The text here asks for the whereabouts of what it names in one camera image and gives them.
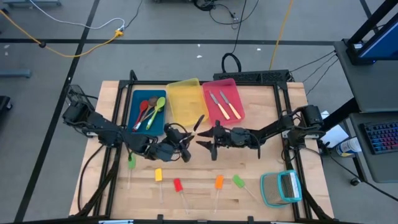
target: small basket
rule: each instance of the small basket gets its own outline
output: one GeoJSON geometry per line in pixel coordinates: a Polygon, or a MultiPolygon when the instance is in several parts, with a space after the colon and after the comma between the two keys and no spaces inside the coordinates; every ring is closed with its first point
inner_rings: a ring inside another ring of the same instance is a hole
{"type": "Polygon", "coordinates": [[[302,199],[300,181],[294,170],[263,174],[260,183],[262,199],[269,207],[281,208],[302,199]]]}

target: red spoon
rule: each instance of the red spoon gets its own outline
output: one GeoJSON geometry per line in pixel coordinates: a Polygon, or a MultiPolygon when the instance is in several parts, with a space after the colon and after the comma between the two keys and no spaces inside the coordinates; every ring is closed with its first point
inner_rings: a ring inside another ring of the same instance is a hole
{"type": "Polygon", "coordinates": [[[148,108],[148,105],[149,105],[149,102],[148,102],[147,100],[143,100],[143,101],[139,104],[139,115],[138,115],[138,118],[137,118],[136,123],[134,124],[134,126],[135,126],[136,124],[138,124],[138,122],[139,122],[139,120],[140,120],[140,118],[141,118],[141,116],[142,116],[142,113],[148,108]]]}

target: green spoon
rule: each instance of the green spoon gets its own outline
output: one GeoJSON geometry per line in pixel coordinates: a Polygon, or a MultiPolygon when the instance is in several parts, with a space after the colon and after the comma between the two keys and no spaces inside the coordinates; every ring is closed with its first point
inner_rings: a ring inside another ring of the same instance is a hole
{"type": "Polygon", "coordinates": [[[155,113],[152,115],[152,117],[151,117],[150,120],[148,121],[146,130],[148,130],[148,129],[150,128],[150,126],[151,126],[152,123],[154,122],[154,119],[155,119],[155,116],[156,116],[157,112],[158,112],[162,107],[164,107],[165,103],[166,103],[166,98],[164,98],[164,97],[160,97],[160,98],[157,100],[156,106],[155,106],[155,113]]]}

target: computer keyboard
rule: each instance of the computer keyboard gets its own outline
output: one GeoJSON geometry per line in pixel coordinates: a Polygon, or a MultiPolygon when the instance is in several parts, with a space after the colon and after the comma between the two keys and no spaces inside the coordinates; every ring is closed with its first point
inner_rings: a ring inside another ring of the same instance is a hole
{"type": "Polygon", "coordinates": [[[368,137],[373,154],[398,152],[398,121],[366,123],[362,129],[368,137]]]}
{"type": "Polygon", "coordinates": [[[288,70],[271,70],[258,72],[216,73],[214,80],[233,78],[236,82],[275,83],[290,82],[292,77],[288,70]]]}

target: pink tray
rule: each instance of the pink tray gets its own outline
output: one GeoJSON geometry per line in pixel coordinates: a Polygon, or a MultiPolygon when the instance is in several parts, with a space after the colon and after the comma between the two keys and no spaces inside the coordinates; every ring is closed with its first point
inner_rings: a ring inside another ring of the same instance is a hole
{"type": "Polygon", "coordinates": [[[206,82],[202,85],[203,87],[203,95],[205,96],[205,102],[207,105],[207,110],[209,111],[209,118],[211,125],[215,125],[216,120],[219,120],[221,125],[233,124],[240,122],[244,119],[244,110],[241,102],[241,98],[239,97],[238,89],[236,88],[235,80],[232,78],[225,80],[218,80],[213,82],[206,82]],[[241,119],[235,117],[235,114],[232,112],[232,109],[229,107],[225,100],[221,96],[220,90],[224,93],[225,97],[228,101],[234,106],[236,111],[241,116],[241,119]],[[217,101],[224,108],[224,110],[228,113],[230,119],[225,119],[223,113],[218,108],[218,105],[215,104],[213,99],[211,98],[209,92],[216,97],[217,101]]]}

